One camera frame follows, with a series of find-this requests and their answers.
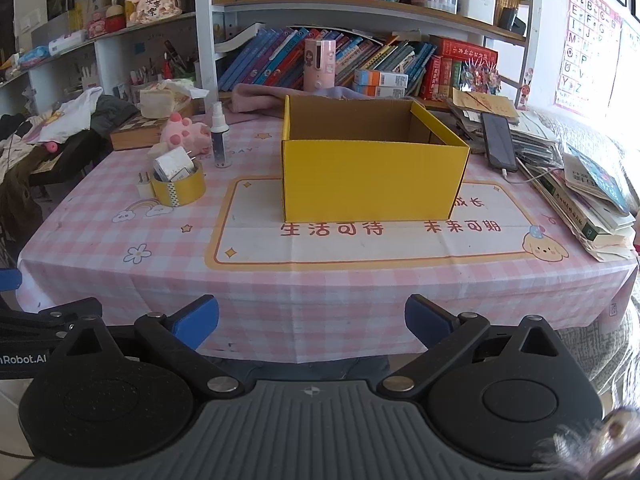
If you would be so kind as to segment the yellow tape roll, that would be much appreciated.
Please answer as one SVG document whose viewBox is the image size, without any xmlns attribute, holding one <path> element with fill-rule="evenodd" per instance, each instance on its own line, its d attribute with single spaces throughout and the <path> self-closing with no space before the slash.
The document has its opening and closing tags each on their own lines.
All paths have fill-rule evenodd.
<svg viewBox="0 0 640 480">
<path fill-rule="evenodd" d="M 152 175 L 151 186 L 155 198 L 166 207 L 181 207 L 199 200 L 206 191 L 204 170 L 201 162 L 194 162 L 195 170 L 187 177 L 176 182 L 158 180 Z"/>
</svg>

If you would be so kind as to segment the pink plush paw toy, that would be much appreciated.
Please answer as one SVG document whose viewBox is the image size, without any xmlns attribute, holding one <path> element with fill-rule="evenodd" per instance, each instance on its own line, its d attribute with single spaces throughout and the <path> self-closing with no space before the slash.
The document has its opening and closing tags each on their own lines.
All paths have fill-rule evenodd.
<svg viewBox="0 0 640 480">
<path fill-rule="evenodd" d="M 212 134 L 202 122 L 192 122 L 190 117 L 172 113 L 160 133 L 160 142 L 170 150 L 182 146 L 192 156 L 206 155 L 212 151 Z"/>
</svg>

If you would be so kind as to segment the pile of clothes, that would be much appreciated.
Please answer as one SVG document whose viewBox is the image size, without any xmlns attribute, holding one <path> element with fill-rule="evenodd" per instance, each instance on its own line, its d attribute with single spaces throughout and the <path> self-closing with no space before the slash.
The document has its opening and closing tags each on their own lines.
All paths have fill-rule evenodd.
<svg viewBox="0 0 640 480">
<path fill-rule="evenodd" d="M 93 87 L 56 110 L 1 117 L 1 232 L 24 242 L 43 222 L 32 190 L 66 185 L 111 151 L 110 134 L 137 107 Z"/>
</svg>

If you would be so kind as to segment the stack of books papers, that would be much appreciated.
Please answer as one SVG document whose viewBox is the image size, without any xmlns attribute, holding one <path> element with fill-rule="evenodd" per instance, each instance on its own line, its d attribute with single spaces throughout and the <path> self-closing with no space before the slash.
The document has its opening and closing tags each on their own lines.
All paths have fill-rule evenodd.
<svg viewBox="0 0 640 480">
<path fill-rule="evenodd" d="M 518 170 L 496 171 L 506 182 L 533 185 L 589 255 L 601 262 L 636 256 L 639 205 L 612 142 L 572 118 L 518 110 L 504 96 L 454 89 L 446 103 L 476 154 L 486 155 L 480 114 L 506 118 Z"/>
</svg>

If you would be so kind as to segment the tissue pack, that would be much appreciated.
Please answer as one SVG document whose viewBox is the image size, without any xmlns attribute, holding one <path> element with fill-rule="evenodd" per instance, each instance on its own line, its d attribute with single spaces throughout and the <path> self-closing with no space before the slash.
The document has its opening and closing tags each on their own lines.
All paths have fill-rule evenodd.
<svg viewBox="0 0 640 480">
<path fill-rule="evenodd" d="M 164 79 L 139 93 L 139 110 L 148 119 L 168 118 L 174 113 L 190 115 L 192 105 L 206 98 L 209 91 L 198 88 L 190 79 Z"/>
</svg>

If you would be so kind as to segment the white charger plug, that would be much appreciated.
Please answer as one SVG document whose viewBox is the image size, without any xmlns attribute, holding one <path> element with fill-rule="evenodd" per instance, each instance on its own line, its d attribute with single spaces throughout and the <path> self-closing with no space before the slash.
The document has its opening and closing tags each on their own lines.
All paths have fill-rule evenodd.
<svg viewBox="0 0 640 480">
<path fill-rule="evenodd" d="M 172 182 L 193 174 L 195 164 L 189 153 L 182 146 L 178 146 L 154 159 L 153 168 L 161 181 Z"/>
</svg>

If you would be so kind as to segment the yellow cardboard box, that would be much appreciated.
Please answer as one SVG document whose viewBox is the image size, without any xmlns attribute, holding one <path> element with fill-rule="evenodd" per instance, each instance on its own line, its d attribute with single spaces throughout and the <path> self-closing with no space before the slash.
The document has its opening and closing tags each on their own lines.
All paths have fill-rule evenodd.
<svg viewBox="0 0 640 480">
<path fill-rule="evenodd" d="M 287 222 L 446 220 L 470 148 L 414 101 L 289 96 L 281 157 Z"/>
</svg>

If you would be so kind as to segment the white bookshelf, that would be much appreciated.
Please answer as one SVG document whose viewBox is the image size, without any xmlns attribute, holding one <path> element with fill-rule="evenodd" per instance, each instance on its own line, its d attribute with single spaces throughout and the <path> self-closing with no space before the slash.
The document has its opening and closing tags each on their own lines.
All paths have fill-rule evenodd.
<svg viewBox="0 0 640 480">
<path fill-rule="evenodd" d="M 458 14 L 411 4 L 381 0 L 218 0 L 208 6 L 209 14 L 183 13 L 175 18 L 136 25 L 78 44 L 61 54 L 20 73 L 1 85 L 1 111 L 15 114 L 27 99 L 23 91 L 32 89 L 38 113 L 62 100 L 64 89 L 75 81 L 72 69 L 83 62 L 96 66 L 99 85 L 111 94 L 130 78 L 130 72 L 152 54 L 163 51 L 164 42 L 178 47 L 194 47 L 201 63 L 211 66 L 201 74 L 205 87 L 221 66 L 217 42 L 226 41 L 254 23 L 267 27 L 316 26 L 348 29 L 366 35 L 390 38 L 394 32 L 420 32 L 423 36 L 458 38 L 470 44 L 492 47 L 498 41 L 519 47 L 520 78 L 502 76 L 502 83 L 522 92 L 522 84 L 533 80 L 537 40 L 529 29 L 525 36 Z"/>
</svg>

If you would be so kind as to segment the pink cylindrical device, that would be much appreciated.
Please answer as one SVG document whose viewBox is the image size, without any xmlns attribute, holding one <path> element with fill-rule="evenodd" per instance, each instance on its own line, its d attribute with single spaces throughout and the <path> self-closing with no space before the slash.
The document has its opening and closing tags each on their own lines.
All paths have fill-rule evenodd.
<svg viewBox="0 0 640 480">
<path fill-rule="evenodd" d="M 304 90 L 314 92 L 335 84 L 335 47 L 333 39 L 306 39 L 304 50 Z"/>
</svg>

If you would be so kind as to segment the black phone power bank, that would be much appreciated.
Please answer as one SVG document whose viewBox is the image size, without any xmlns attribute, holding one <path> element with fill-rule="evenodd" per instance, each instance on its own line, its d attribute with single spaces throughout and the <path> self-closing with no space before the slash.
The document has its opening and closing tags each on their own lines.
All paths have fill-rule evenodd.
<svg viewBox="0 0 640 480">
<path fill-rule="evenodd" d="M 485 153 L 488 165 L 495 170 L 515 172 L 518 170 L 509 123 L 505 117 L 482 113 Z"/>
</svg>

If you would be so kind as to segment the beige foam block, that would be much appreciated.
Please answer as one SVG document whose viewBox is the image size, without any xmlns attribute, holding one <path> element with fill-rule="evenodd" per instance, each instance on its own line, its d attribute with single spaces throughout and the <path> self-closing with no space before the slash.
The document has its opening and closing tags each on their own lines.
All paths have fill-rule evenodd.
<svg viewBox="0 0 640 480">
<path fill-rule="evenodd" d="M 154 144 L 152 148 L 150 148 L 146 153 L 146 159 L 150 164 L 152 164 L 155 159 L 163 156 L 163 154 L 166 154 L 168 151 L 169 148 L 166 142 L 158 142 L 157 144 Z"/>
</svg>

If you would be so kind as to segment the orange white medicine boxes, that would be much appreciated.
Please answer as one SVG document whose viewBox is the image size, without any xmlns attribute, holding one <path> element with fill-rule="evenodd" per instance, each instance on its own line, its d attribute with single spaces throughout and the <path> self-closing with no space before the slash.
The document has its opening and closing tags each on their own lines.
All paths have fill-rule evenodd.
<svg viewBox="0 0 640 480">
<path fill-rule="evenodd" d="M 409 77 L 405 74 L 356 70 L 352 90 L 374 98 L 402 99 L 406 94 L 408 82 Z"/>
</svg>

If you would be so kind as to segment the pink checkered tablecloth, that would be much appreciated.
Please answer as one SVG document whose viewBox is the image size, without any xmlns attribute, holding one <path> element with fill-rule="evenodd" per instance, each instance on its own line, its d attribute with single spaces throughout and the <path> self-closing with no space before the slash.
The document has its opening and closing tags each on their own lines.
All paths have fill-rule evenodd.
<svg viewBox="0 0 640 480">
<path fill-rule="evenodd" d="M 93 297 L 108 324 L 215 296 L 203 351 L 303 363 L 414 353 L 407 298 L 420 294 L 502 325 L 528 314 L 556 328 L 622 318 L 634 259 L 600 262 L 534 189 L 471 156 L 446 221 L 290 223 L 282 217 L 281 124 L 231 128 L 231 165 L 204 159 L 204 195 L 167 208 L 137 191 L 145 151 L 108 155 L 18 258 L 22 309 Z"/>
</svg>

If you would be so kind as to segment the pink purple cloth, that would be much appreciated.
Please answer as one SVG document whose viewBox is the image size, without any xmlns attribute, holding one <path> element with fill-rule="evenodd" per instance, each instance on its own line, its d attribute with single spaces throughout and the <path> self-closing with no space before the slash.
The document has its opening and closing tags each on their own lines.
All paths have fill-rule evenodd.
<svg viewBox="0 0 640 480">
<path fill-rule="evenodd" d="M 280 112 L 287 96 L 323 96 L 339 100 L 367 99 L 352 89 L 332 87 L 311 92 L 283 87 L 264 86 L 263 84 L 238 84 L 231 91 L 229 110 L 236 114 L 262 113 L 267 110 Z"/>
</svg>

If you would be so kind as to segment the small spray bottle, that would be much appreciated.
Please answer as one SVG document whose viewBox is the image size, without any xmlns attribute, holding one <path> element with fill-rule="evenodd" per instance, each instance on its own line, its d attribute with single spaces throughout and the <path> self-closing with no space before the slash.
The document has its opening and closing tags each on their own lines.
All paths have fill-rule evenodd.
<svg viewBox="0 0 640 480">
<path fill-rule="evenodd" d="M 226 149 L 226 134 L 229 131 L 226 118 L 224 117 L 224 108 L 221 102 L 213 105 L 212 115 L 212 145 L 215 165 L 218 168 L 226 168 L 230 166 Z"/>
</svg>

